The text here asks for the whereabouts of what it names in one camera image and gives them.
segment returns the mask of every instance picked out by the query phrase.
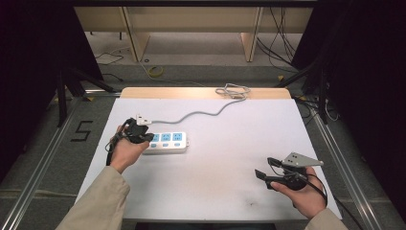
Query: electrical outlet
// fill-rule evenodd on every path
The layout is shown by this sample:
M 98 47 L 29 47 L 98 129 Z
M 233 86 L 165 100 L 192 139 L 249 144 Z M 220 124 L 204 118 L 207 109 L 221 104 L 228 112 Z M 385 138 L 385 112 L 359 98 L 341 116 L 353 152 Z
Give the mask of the electrical outlet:
M 185 152 L 189 146 L 186 132 L 154 133 L 144 154 L 170 154 Z
M 170 141 L 170 133 L 163 133 L 161 136 L 161 141 L 162 142 Z
M 173 133 L 172 141 L 182 141 L 182 133 L 181 132 Z

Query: floor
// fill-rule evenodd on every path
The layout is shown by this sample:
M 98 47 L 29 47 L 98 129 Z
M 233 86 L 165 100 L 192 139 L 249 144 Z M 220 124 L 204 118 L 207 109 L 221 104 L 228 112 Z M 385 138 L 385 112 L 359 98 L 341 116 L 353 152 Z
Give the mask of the floor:
M 125 34 L 122 40 L 118 33 L 86 35 L 106 83 L 115 88 L 151 85 L 143 66 L 133 60 Z M 274 34 L 259 35 L 267 45 L 274 37 Z M 297 47 L 300 38 L 300 34 L 288 35 L 293 47 Z M 289 59 L 281 39 L 276 40 L 273 50 Z M 270 59 L 258 48 L 254 61 L 246 62 L 239 34 L 152 34 L 141 63 L 146 69 L 153 66 L 164 69 L 167 81 L 156 82 L 156 86 L 187 80 L 200 81 L 208 86 L 223 86 L 220 84 L 232 81 L 250 87 L 271 87 L 279 77 L 288 78 L 295 72 L 284 62 Z M 292 95 L 302 95 L 302 83 L 303 80 L 298 80 L 288 86 Z M 83 85 L 89 91 L 99 90 L 86 82 Z M 307 98 L 314 100 L 314 95 L 307 95 Z M 85 100 L 69 99 L 71 115 L 66 126 L 56 128 L 58 109 L 56 101 L 52 101 L 44 111 L 36 135 L 27 144 L 27 152 L 19 157 L 0 185 L 2 222 L 16 208 L 21 214 L 17 215 L 20 217 L 16 222 L 17 229 L 55 229 L 73 205 L 115 97 L 90 94 Z M 298 107 L 313 148 L 326 164 L 325 175 L 338 200 L 364 229 L 406 229 L 368 164 L 362 160 L 345 123 L 339 117 L 334 121 L 337 113 L 330 112 L 331 117 L 325 126 L 314 109 L 300 103 Z M 91 130 L 90 135 L 84 137 L 77 133 L 79 126 Z M 19 200 L 29 188 L 34 188 L 34 193 L 28 201 Z M 341 210 L 347 227 L 357 229 L 344 208 Z M 134 225 L 133 221 L 125 220 L 122 229 L 134 229 Z M 277 229 L 304 229 L 305 225 L 306 221 L 276 223 Z

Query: metal bar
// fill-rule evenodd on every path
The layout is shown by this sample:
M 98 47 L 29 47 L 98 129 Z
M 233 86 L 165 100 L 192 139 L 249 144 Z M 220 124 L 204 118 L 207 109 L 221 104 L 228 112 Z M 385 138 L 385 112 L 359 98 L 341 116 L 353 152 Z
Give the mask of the metal bar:
M 343 152 L 341 152 L 340 148 L 338 147 L 337 142 L 334 139 L 328 125 L 324 125 L 322 119 L 317 115 L 315 117 L 316 125 L 319 128 L 323 138 L 326 141 L 327 147 L 331 153 L 331 156 L 334 159 L 334 162 L 340 172 L 341 176 L 343 177 L 344 182 L 346 183 L 350 195 L 354 200 L 354 203 L 358 209 L 358 212 L 361 215 L 361 218 L 364 220 L 365 225 L 368 229 L 382 229 L 379 220 L 376 218 L 376 215 L 373 211 L 372 206 L 368 202 L 367 197 L 365 196 L 364 192 L 362 191 L 357 179 L 355 178 L 352 170 L 350 169 L 350 165 L 347 163 Z
M 12 206 L 9 214 L 7 215 L 6 221 L 2 225 L 2 230 L 6 229 L 16 229 L 21 219 L 23 219 L 25 212 L 27 211 L 28 206 L 31 203 L 31 200 L 34 197 L 35 191 L 38 188 L 41 180 L 47 171 L 54 155 L 60 145 L 62 137 L 66 133 L 66 129 L 69 127 L 72 121 L 72 117 L 79 106 L 81 99 L 74 98 L 71 102 L 72 106 L 68 112 L 68 117 L 65 120 L 65 123 L 58 127 L 56 133 L 54 134 L 50 144 L 46 148 L 41 160 L 36 166 L 33 175 L 30 177 L 30 180 L 27 182 L 25 188 L 21 192 L 19 198 L 15 201 Z

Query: white table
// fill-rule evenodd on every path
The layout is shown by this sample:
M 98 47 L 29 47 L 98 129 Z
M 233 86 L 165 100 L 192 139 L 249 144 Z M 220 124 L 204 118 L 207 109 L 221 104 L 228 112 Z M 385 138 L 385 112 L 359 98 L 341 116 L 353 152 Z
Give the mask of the white table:
M 129 117 L 140 113 L 150 120 L 174 121 L 195 110 L 217 112 L 229 101 L 117 99 L 78 198 L 104 167 L 104 147 L 117 126 Z M 305 219 L 293 208 L 290 199 L 267 190 L 254 172 L 258 169 L 272 175 L 267 157 L 282 160 L 291 151 L 317 158 L 293 100 L 249 99 L 228 106 L 216 117 L 194 115 L 178 125 L 153 124 L 149 131 L 185 131 L 190 146 L 181 154 L 142 155 L 124 172 L 131 187 L 125 219 L 177 222 Z M 315 169 L 327 188 L 328 207 L 341 218 L 322 169 Z

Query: power strip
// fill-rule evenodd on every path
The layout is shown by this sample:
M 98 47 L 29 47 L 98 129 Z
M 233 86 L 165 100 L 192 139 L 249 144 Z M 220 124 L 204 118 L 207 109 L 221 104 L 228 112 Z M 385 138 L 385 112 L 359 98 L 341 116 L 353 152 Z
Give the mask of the power strip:
M 186 132 L 154 133 L 144 154 L 167 154 L 185 152 L 189 145 Z

